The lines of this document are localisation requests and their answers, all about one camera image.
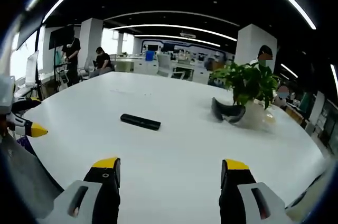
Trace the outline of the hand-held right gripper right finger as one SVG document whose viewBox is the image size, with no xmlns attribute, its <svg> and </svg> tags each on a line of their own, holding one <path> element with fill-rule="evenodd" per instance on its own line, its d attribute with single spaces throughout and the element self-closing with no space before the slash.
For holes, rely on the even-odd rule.
<svg viewBox="0 0 338 224">
<path fill-rule="evenodd" d="M 222 161 L 220 189 L 221 223 L 293 223 L 283 200 L 266 184 L 256 182 L 245 163 Z"/>
</svg>

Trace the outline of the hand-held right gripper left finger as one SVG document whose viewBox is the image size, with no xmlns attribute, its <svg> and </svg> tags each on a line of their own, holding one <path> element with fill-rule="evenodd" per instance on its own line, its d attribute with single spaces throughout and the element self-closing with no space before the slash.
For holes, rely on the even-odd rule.
<svg viewBox="0 0 338 224">
<path fill-rule="evenodd" d="M 92 165 L 83 180 L 73 182 L 39 223 L 117 223 L 120 205 L 120 158 Z"/>
</svg>

